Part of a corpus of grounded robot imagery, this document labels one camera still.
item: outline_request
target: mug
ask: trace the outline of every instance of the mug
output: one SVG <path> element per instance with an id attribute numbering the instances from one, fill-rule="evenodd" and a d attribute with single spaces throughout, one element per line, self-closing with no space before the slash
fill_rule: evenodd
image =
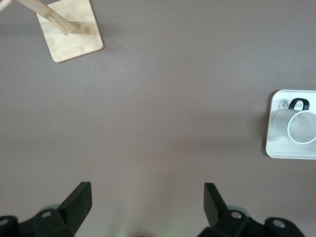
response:
<path id="1" fill-rule="evenodd" d="M 298 101 L 303 102 L 303 109 L 294 110 Z M 309 111 L 306 99 L 295 98 L 288 109 L 277 112 L 272 120 L 274 131 L 283 137 L 291 139 L 297 144 L 308 144 L 316 140 L 316 114 Z"/>

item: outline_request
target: gray tabletop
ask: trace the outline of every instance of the gray tabletop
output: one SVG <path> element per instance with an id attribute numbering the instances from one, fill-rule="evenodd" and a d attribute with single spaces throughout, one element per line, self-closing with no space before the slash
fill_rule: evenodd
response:
<path id="1" fill-rule="evenodd" d="M 32 11 L 0 14 L 0 215 L 90 181 L 78 237 L 195 237 L 214 182 L 256 221 L 315 236 L 316 160 L 264 146 L 273 93 L 316 90 L 316 1 L 91 4 L 105 47 L 61 64 Z"/>

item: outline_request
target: mug rim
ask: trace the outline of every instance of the mug rim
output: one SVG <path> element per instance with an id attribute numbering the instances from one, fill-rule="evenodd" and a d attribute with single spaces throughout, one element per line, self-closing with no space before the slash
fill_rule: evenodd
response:
<path id="1" fill-rule="evenodd" d="M 295 142 L 296 144 L 300 144 L 300 145 L 309 144 L 309 143 L 311 143 L 311 142 L 313 142 L 313 141 L 316 140 L 316 135 L 315 135 L 315 137 L 314 137 L 312 140 L 310 140 L 310 141 L 308 141 L 308 142 L 298 142 L 298 141 L 296 141 L 296 140 L 294 140 L 294 139 L 292 138 L 292 136 L 291 136 L 291 134 L 290 134 L 290 131 L 289 131 L 289 129 L 290 129 L 290 124 L 291 124 L 292 120 L 293 120 L 296 116 L 298 116 L 298 115 L 300 115 L 300 114 L 302 114 L 302 113 L 311 113 L 311 114 L 313 114 L 313 115 L 316 116 L 316 113 L 314 113 L 313 111 L 310 111 L 310 110 L 302 110 L 302 111 L 300 111 L 300 112 L 294 114 L 294 115 L 291 117 L 291 119 L 290 119 L 289 122 L 287 123 L 287 129 L 286 129 L 286 130 L 287 130 L 287 135 L 288 135 L 288 137 L 289 137 L 293 142 Z"/>

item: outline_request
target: white tray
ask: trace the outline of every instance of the white tray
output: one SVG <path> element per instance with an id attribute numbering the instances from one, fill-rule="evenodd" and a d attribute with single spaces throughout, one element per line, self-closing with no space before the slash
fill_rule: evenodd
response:
<path id="1" fill-rule="evenodd" d="M 271 126 L 274 115 L 282 109 L 288 109 L 290 102 L 295 98 L 307 99 L 310 103 L 309 110 L 316 112 L 316 91 L 280 90 L 275 93 L 271 101 L 266 152 L 272 158 L 316 159 L 316 141 L 305 145 L 296 144 L 289 138 L 276 134 Z"/>

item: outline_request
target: wooden stand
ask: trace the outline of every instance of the wooden stand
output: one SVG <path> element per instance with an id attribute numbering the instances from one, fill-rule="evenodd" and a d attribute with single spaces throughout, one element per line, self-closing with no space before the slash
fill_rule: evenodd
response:
<path id="1" fill-rule="evenodd" d="M 50 54 L 61 63 L 103 48 L 90 0 L 61 0 L 46 6 L 39 0 L 17 0 L 37 13 Z M 0 2 L 0 12 L 12 0 Z"/>

